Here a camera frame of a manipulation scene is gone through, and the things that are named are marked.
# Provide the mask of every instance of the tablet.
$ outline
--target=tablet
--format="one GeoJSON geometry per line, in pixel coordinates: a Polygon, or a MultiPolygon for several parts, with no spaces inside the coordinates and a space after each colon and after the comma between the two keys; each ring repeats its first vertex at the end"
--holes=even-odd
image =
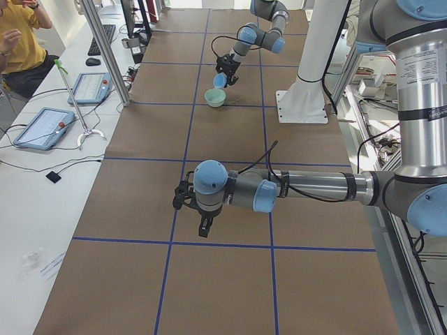
{"type": "Polygon", "coordinates": [[[13,144],[23,148],[48,150],[75,121],[75,113],[44,107],[16,137],[13,144]]]}
{"type": "MultiPolygon", "coordinates": [[[[97,105],[107,98],[111,87],[112,78],[109,73],[81,73],[73,87],[73,95],[78,105],[97,105]]],[[[67,102],[73,104],[71,97],[67,102]]]]}

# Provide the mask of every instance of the computer mouse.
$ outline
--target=computer mouse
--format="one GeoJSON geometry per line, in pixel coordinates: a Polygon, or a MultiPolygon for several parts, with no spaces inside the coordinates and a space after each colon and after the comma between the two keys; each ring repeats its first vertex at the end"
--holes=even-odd
{"type": "Polygon", "coordinates": [[[101,64],[101,60],[97,59],[97,58],[93,58],[93,57],[87,58],[87,60],[85,61],[85,65],[87,65],[87,66],[97,66],[100,64],[101,64]]]}

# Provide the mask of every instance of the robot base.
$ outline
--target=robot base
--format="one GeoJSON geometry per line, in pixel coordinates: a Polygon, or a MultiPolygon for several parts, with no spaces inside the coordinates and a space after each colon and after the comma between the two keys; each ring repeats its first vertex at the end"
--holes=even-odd
{"type": "Polygon", "coordinates": [[[324,109],[321,84],[299,84],[302,83],[294,82],[288,91],[277,91],[279,122],[284,124],[326,124],[328,117],[324,109]]]}

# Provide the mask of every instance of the keyboard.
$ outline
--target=keyboard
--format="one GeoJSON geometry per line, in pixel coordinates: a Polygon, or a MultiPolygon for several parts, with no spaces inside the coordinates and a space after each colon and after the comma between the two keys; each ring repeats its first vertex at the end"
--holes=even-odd
{"type": "MultiPolygon", "coordinates": [[[[103,28],[105,31],[105,35],[109,40],[109,43],[112,43],[113,34],[115,33],[116,26],[114,24],[103,24],[103,28]]],[[[87,54],[89,56],[99,56],[101,54],[101,51],[99,51],[99,46],[96,43],[95,37],[93,37],[91,40],[91,45],[87,54]]]]}

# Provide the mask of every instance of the warning label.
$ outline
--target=warning label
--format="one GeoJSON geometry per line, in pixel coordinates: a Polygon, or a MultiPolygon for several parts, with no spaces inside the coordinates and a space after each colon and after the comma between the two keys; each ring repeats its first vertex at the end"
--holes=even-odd
{"type": "Polygon", "coordinates": [[[396,59],[399,89],[445,81],[446,59],[442,51],[428,50],[396,59]]]}

